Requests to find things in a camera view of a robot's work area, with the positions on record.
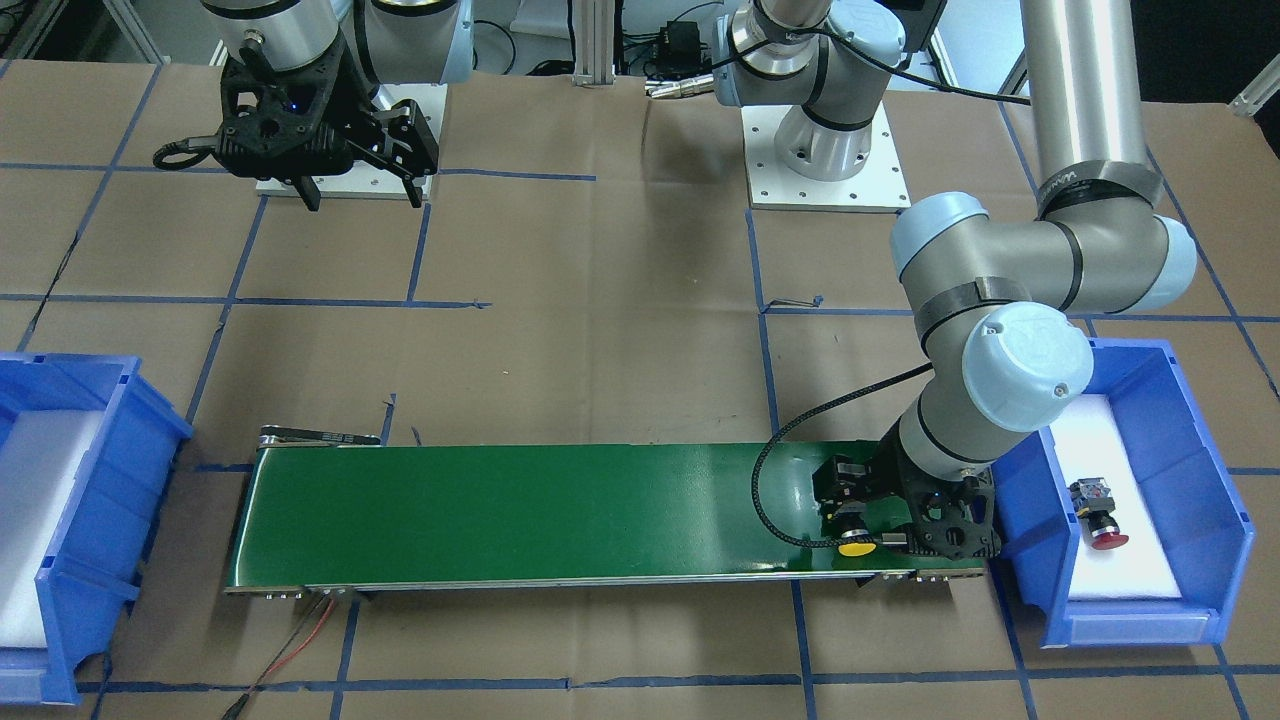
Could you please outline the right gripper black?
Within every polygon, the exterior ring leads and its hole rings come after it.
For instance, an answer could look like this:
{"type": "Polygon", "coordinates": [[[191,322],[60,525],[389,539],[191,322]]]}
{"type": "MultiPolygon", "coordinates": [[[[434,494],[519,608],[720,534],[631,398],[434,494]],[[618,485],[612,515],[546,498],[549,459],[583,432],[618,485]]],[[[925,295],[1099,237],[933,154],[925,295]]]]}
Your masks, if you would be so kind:
{"type": "Polygon", "coordinates": [[[314,61],[260,79],[228,59],[220,78],[221,124],[212,156],[238,177],[296,179],[308,211],[323,200],[315,176],[339,176],[366,161],[401,178],[421,209],[425,176],[439,169],[439,146],[416,101],[374,106],[372,91],[346,45],[314,61]]]}

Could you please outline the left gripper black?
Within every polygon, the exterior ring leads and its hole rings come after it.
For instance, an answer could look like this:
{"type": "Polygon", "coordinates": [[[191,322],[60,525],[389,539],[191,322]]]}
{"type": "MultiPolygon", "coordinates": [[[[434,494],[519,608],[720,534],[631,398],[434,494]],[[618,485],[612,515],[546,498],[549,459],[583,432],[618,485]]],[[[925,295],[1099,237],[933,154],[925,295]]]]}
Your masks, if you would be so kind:
{"type": "Polygon", "coordinates": [[[861,520],[870,501],[886,497],[905,503],[908,530],[854,530],[851,556],[887,550],[951,560],[992,559],[1002,548],[995,529],[991,470],[969,471],[959,480],[940,479],[916,466],[897,439],[879,441],[869,469],[845,455],[828,457],[813,471],[812,491],[823,521],[861,520]]]}

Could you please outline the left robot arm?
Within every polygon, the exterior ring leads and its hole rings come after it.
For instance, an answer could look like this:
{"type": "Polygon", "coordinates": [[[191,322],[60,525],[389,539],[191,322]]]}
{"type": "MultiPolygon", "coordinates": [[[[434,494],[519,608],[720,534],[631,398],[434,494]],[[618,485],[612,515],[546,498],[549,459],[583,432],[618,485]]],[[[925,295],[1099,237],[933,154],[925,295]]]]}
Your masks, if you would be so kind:
{"type": "Polygon", "coordinates": [[[1180,297],[1198,266],[1184,224],[1155,208],[1162,177],[1146,159],[1126,1],[1024,1],[1039,181],[1032,222],[993,222],[964,192],[901,211],[890,234],[931,379],[863,469],[832,457],[814,475],[823,537],[780,529],[760,474],[750,493],[763,527],[800,548],[870,552],[867,505],[900,497],[908,553],[993,557],[989,466],[1046,428],[1089,383],[1089,341],[1070,313],[1124,314],[1180,297]]]}

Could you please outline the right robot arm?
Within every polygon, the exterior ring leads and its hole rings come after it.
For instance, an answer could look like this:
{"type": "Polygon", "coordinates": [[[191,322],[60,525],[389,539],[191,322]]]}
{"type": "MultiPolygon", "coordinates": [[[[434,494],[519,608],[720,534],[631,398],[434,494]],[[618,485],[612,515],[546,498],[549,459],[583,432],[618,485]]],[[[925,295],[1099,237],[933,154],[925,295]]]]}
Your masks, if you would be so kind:
{"type": "Polygon", "coordinates": [[[474,68],[468,1],[206,1],[228,56],[221,122],[172,145],[241,178],[279,181],[317,210],[320,177],[365,163],[420,208],[439,143],[420,104],[383,106],[393,85],[453,85],[474,68]]]}

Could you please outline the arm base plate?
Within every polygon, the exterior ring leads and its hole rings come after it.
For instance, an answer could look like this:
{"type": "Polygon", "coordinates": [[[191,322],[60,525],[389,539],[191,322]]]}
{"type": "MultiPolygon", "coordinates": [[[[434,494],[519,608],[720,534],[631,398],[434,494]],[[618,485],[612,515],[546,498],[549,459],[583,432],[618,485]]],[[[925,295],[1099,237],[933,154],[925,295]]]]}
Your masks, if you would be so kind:
{"type": "MultiPolygon", "coordinates": [[[[335,117],[346,117],[361,110],[378,114],[398,102],[407,102],[419,109],[413,118],[416,127],[434,138],[429,145],[438,143],[445,115],[447,86],[383,85],[372,88],[371,97],[365,97],[361,88],[362,81],[344,72],[325,76],[314,68],[280,73],[274,86],[252,77],[232,79],[227,76],[221,87],[221,109],[225,119],[233,124],[252,120],[261,114],[265,119],[279,120],[283,132],[301,135],[305,132],[301,124],[307,122],[316,129],[317,123],[326,117],[328,108],[334,108],[335,117]]],[[[406,197],[398,172],[376,164],[372,156],[360,149],[351,152],[355,164],[346,173],[314,177],[323,199],[406,197]]],[[[429,172],[425,178],[424,201],[429,199],[433,177],[434,173],[429,172]]]]}
{"type": "Polygon", "coordinates": [[[883,102],[855,131],[818,126],[800,106],[748,106],[741,118],[751,208],[896,213],[913,204],[883,102]]]}

